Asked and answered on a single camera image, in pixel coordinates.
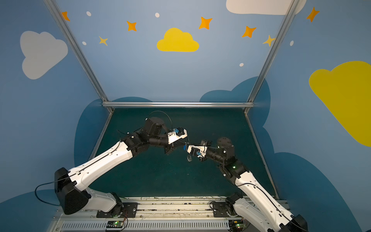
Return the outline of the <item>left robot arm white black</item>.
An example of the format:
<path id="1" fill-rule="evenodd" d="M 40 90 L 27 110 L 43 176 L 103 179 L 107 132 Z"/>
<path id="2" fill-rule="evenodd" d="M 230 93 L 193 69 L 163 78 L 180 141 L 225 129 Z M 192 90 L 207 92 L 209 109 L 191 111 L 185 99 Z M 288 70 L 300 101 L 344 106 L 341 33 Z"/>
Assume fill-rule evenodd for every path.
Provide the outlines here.
<path id="1" fill-rule="evenodd" d="M 157 117 L 146 119 L 145 125 L 128 133 L 110 149 L 77 167 L 55 172 L 55 193 L 64 214 L 81 210 L 97 210 L 106 217 L 123 217 L 124 206 L 115 193 L 92 190 L 89 186 L 119 164 L 147 151 L 151 146 L 164 148 L 165 154 L 184 145 L 186 129 L 169 130 Z"/>

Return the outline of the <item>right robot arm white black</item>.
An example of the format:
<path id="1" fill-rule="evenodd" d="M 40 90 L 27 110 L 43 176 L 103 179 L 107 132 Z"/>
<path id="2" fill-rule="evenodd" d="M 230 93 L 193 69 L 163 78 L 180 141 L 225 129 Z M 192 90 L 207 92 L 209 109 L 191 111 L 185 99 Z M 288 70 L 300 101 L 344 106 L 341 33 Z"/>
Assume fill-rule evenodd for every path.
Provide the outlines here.
<path id="1" fill-rule="evenodd" d="M 235 194 L 228 202 L 238 216 L 247 219 L 250 224 L 261 232 L 307 232 L 308 224 L 301 215 L 293 215 L 278 203 L 257 181 L 253 173 L 235 156 L 235 147 L 227 137 L 217 141 L 217 147 L 208 146 L 208 142 L 200 145 L 185 145 L 187 153 L 199 158 L 219 163 L 223 176 L 238 187 L 253 202 L 250 204 L 242 196 Z"/>

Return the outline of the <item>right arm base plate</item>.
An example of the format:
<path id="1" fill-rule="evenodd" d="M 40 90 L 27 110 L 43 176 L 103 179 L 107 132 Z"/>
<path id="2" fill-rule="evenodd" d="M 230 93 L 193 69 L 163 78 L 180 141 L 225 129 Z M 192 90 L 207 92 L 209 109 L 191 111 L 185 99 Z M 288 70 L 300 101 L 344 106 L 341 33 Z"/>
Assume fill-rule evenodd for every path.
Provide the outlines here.
<path id="1" fill-rule="evenodd" d="M 229 203 L 212 201 L 209 206 L 215 218 L 234 218 L 238 216 Z"/>

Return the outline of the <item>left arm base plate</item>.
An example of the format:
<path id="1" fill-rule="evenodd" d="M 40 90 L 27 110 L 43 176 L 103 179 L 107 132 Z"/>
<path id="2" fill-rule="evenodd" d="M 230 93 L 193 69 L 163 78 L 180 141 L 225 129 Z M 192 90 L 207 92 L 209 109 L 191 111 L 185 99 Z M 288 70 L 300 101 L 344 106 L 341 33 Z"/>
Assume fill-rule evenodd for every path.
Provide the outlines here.
<path id="1" fill-rule="evenodd" d="M 109 212 L 98 211 L 97 218 L 134 218 L 136 216 L 138 203 L 118 203 Z"/>

